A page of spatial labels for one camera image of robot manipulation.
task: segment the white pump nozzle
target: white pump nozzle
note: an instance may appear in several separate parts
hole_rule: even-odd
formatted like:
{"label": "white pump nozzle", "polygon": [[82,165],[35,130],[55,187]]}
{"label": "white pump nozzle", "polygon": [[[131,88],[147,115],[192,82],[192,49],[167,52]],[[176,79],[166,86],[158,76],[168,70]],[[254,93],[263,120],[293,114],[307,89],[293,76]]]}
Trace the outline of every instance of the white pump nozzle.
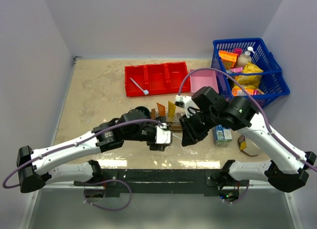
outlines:
{"label": "white pump nozzle", "polygon": [[255,53],[255,52],[253,51],[253,47],[248,47],[248,50],[247,50],[244,54],[246,54],[247,56],[250,56],[250,55],[251,55],[251,52]]}

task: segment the pink tray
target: pink tray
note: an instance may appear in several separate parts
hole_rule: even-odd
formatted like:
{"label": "pink tray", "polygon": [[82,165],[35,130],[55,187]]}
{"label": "pink tray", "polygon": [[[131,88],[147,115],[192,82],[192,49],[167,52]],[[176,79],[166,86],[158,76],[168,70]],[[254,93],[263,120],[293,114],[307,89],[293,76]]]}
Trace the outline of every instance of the pink tray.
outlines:
{"label": "pink tray", "polygon": [[211,86],[217,93],[219,93],[216,73],[211,70],[201,70],[193,73],[190,76],[190,86],[191,93],[197,92],[204,86]]}

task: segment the gray floor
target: gray floor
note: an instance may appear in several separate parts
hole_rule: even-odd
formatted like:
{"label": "gray floor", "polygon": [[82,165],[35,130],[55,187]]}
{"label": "gray floor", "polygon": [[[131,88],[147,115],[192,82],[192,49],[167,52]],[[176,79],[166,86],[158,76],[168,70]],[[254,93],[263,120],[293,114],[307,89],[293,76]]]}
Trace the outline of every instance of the gray floor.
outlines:
{"label": "gray floor", "polygon": [[[128,195],[103,199],[122,206]],[[251,189],[235,205],[202,195],[134,194],[130,206],[107,212],[83,203],[83,189],[42,189],[30,229],[292,229],[282,192]]]}

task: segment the white wall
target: white wall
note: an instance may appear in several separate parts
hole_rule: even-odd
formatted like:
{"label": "white wall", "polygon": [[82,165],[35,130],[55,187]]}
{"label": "white wall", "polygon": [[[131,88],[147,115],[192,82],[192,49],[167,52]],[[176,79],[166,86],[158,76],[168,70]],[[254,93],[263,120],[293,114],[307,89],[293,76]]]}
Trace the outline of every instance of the white wall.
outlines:
{"label": "white wall", "polygon": [[[288,98],[266,111],[272,125],[293,144],[317,154],[317,0],[284,0],[264,34],[283,68]],[[309,171],[306,187],[294,192],[305,229],[317,225],[317,173]]]}
{"label": "white wall", "polygon": [[[21,146],[51,143],[70,74],[70,51],[44,0],[0,0],[1,182]],[[0,228],[17,228],[27,195],[1,187],[0,198]]]}
{"label": "white wall", "polygon": [[282,0],[45,0],[84,57],[210,57],[212,41],[261,37]]}

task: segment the black round object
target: black round object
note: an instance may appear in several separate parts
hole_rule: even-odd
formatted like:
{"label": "black round object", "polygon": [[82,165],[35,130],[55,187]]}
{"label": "black round object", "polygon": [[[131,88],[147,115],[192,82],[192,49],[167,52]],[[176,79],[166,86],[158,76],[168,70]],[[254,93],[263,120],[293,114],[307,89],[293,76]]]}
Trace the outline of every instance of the black round object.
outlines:
{"label": "black round object", "polygon": [[138,106],[135,109],[141,111],[146,118],[150,118],[150,110],[144,106]]}

